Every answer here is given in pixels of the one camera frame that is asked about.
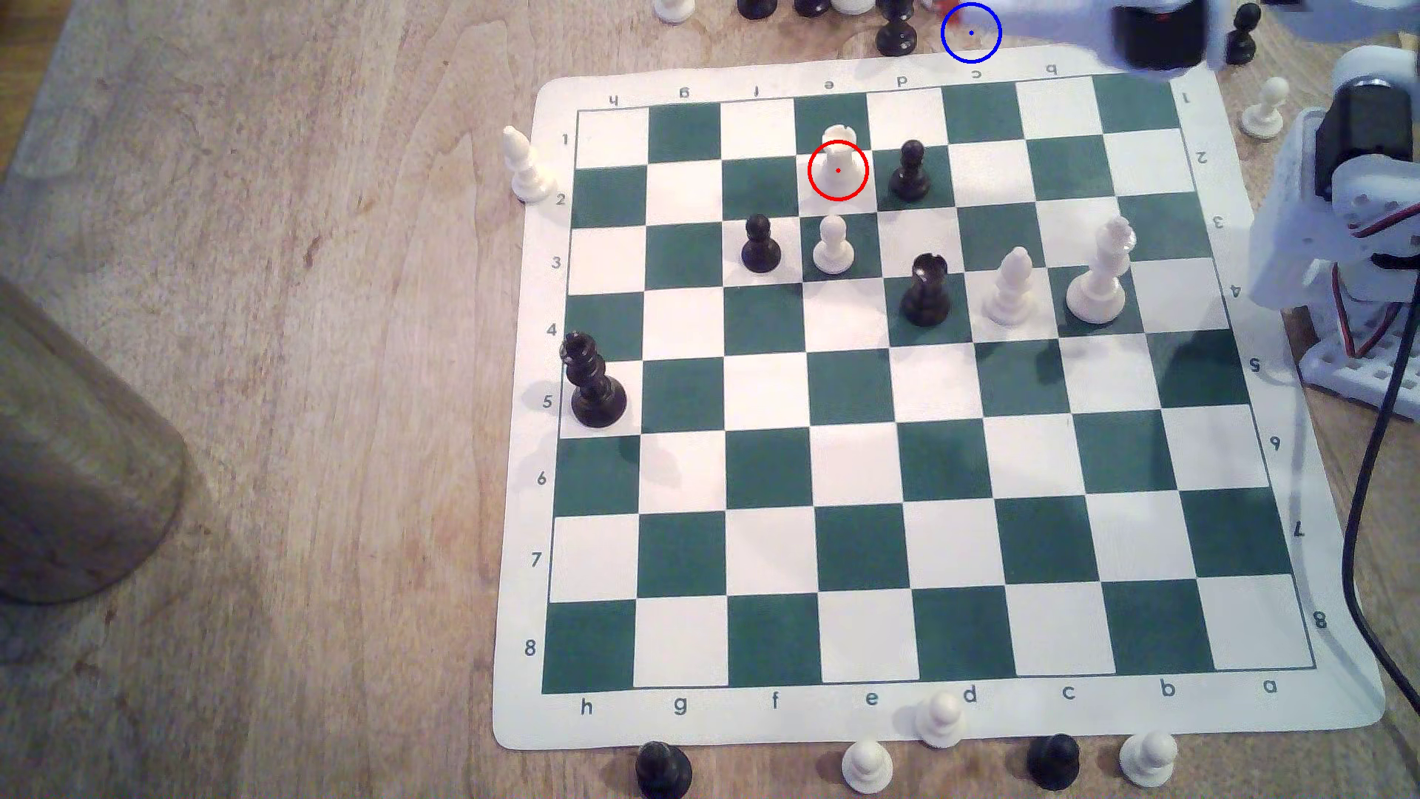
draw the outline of red circle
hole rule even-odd
[[[855,190],[853,193],[846,194],[846,196],[841,196],[841,197],[834,197],[834,196],[825,194],[824,190],[818,187],[818,183],[814,182],[814,159],[818,158],[818,153],[824,152],[824,148],[826,148],[831,143],[846,143],[848,146],[853,148],[853,152],[856,152],[859,158],[863,159],[863,184],[858,186],[858,190]],[[834,202],[851,200],[851,199],[856,197],[859,193],[862,193],[863,189],[868,187],[868,172],[870,169],[872,167],[868,165],[868,153],[863,152],[856,143],[853,143],[853,142],[851,142],[848,139],[834,139],[834,140],[828,140],[828,142],[821,143],[819,148],[815,149],[814,153],[808,156],[808,184],[812,186],[814,190],[818,192],[818,196],[821,196],[824,199],[829,199],[829,200],[834,200]]]

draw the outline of chess piece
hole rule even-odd
[[[557,177],[538,163],[537,149],[513,125],[503,128],[503,162],[513,172],[513,193],[520,200],[541,202],[557,190]]]
[[[626,413],[626,389],[606,373],[606,359],[596,341],[585,332],[568,332],[562,339],[567,379],[577,386],[572,416],[589,429],[612,426]]]
[[[1289,92],[1291,87],[1287,85],[1287,78],[1267,78],[1258,101],[1244,108],[1242,115],[1238,116],[1238,128],[1254,139],[1275,139],[1287,125],[1277,108],[1287,102]]]
[[[1095,234],[1095,258],[1089,271],[1069,281],[1065,305],[1081,321],[1106,324],[1125,309],[1125,288],[1119,275],[1129,271],[1129,253],[1137,238],[1123,216],[1106,221]]]

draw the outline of black cable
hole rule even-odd
[[[1346,534],[1340,551],[1340,590],[1346,595],[1346,610],[1350,612],[1360,637],[1375,653],[1382,668],[1396,683],[1396,688],[1410,702],[1410,708],[1420,715],[1420,694],[1414,685],[1406,680],[1400,667],[1380,644],[1376,632],[1366,623],[1360,613],[1360,603],[1356,602],[1356,536],[1360,532],[1360,509],[1366,505],[1366,491],[1370,488],[1370,474],[1376,470],[1376,457],[1380,456],[1380,441],[1386,437],[1386,427],[1396,412],[1396,397],[1400,396],[1400,383],[1406,378],[1406,365],[1410,360],[1410,348],[1414,345],[1416,326],[1420,322],[1420,275],[1416,275],[1416,292],[1410,298],[1410,312],[1406,315],[1406,326],[1400,334],[1400,346],[1396,349],[1396,363],[1390,373],[1390,385],[1386,386],[1386,396],[1382,399],[1380,410],[1376,414],[1376,427],[1370,431],[1370,443],[1366,444],[1366,456],[1360,460],[1360,473],[1356,475],[1356,492],[1350,500],[1350,514],[1346,515]]]

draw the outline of white pawn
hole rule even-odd
[[[503,162],[513,170],[513,193],[520,200],[540,202],[557,190],[557,177],[537,162],[537,149],[513,125],[503,128]]]
[[[917,705],[917,738],[927,746],[936,749],[956,746],[966,731],[966,714],[956,694],[937,691]]]
[[[1065,305],[1081,321],[1105,324],[1125,309],[1125,288],[1119,275],[1129,271],[1129,253],[1139,238],[1129,220],[1116,216],[1095,234],[1098,250],[1089,271],[1069,281]]]
[[[1119,769],[1139,788],[1159,788],[1173,776],[1179,745],[1167,732],[1132,735],[1119,749]]]
[[[1035,309],[1031,299],[1031,253],[1025,247],[1005,254],[995,272],[995,292],[985,298],[984,309],[1003,326],[1021,324]]]
[[[892,782],[892,755],[876,741],[859,741],[843,752],[843,782],[859,793],[878,793]]]
[[[814,244],[814,265],[824,274],[842,274],[853,265],[853,244],[848,243],[848,223],[842,216],[825,216]]]

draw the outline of captured chess piece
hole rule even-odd
[[[606,359],[596,351],[596,341],[585,332],[568,332],[562,339],[562,365],[567,379],[577,386],[572,416],[589,429],[616,424],[626,413],[626,389],[606,373]]]
[[[690,758],[677,746],[652,741],[636,752],[636,785],[646,799],[680,799],[690,790]]]

